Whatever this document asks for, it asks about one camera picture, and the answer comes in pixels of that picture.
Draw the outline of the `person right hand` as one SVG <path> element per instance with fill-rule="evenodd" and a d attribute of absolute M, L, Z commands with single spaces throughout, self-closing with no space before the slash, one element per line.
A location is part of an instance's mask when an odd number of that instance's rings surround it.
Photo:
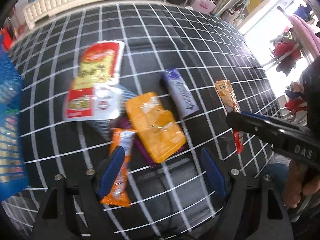
<path fill-rule="evenodd" d="M 319 196 L 319 176 L 313 178 L 305 186 L 302 185 L 302 180 L 299 176 L 298 164 L 294 160 L 291 160 L 288 178 L 282 192 L 283 201 L 287 209 L 295 209 L 301 201 L 302 196 L 309 196 L 311 194 Z"/>

